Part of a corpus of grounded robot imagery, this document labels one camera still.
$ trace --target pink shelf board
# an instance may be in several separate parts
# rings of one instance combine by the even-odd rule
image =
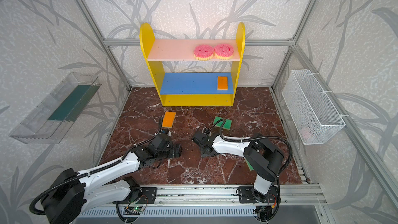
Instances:
[[[196,46],[207,44],[216,46],[227,43],[234,48],[234,55],[229,60],[211,59],[211,61],[240,61],[235,39],[156,39],[148,56],[148,61],[196,61],[193,50]]]

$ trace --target metal mesh basket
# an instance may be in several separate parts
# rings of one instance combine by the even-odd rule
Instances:
[[[304,144],[324,144],[346,126],[311,71],[292,70],[283,98]]]

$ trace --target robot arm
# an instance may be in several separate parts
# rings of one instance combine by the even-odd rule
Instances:
[[[61,172],[52,186],[32,201],[29,210],[47,215],[50,224],[67,224],[81,212],[105,203],[125,199],[135,201],[142,193],[134,179],[104,184],[155,161],[180,155],[181,146],[173,145],[167,134],[158,133],[148,146],[134,147],[115,160],[78,172],[72,168]],[[35,207],[39,200],[44,211]]]
[[[257,172],[251,192],[257,201],[265,202],[269,188],[275,184],[279,176],[284,158],[283,152],[269,139],[261,138],[247,142],[249,139],[253,138],[227,136],[221,138],[218,134],[209,136],[200,131],[197,131],[192,137],[192,141],[200,147],[202,157],[216,156],[221,153],[244,157]]]

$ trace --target mounting plate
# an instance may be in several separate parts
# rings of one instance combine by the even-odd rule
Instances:
[[[157,187],[141,187],[141,190],[146,197],[142,196],[141,199],[138,202],[136,202],[136,204],[154,204]],[[129,201],[127,200],[119,201],[119,204],[129,204]]]
[[[251,192],[251,188],[252,188],[252,186],[238,187],[237,192],[238,192],[240,203],[259,203],[258,201],[256,201],[254,199],[254,195]],[[276,186],[269,187],[268,194],[266,194],[265,199],[269,200],[270,203],[275,203],[275,197],[278,197],[277,194],[278,194],[278,187],[276,187]]]

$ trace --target leaf pattern wallpaper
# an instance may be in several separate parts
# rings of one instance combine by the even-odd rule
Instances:
[[[46,223],[29,203],[64,169],[97,164],[128,91],[73,0],[0,0],[0,25],[0,222]],[[61,143],[9,137],[70,72],[102,86]]]
[[[235,38],[239,22],[246,38],[292,38],[309,0],[85,0],[105,38],[138,38],[148,22],[156,38]],[[246,47],[239,86],[270,86],[285,46]],[[112,52],[132,86],[153,87],[139,46]],[[231,63],[163,62],[166,72],[229,72]]]
[[[398,178],[398,5],[396,0],[320,0],[298,44]],[[304,146],[281,91],[276,92],[311,182],[320,183],[340,223],[398,223],[398,213],[342,130],[323,145]]]

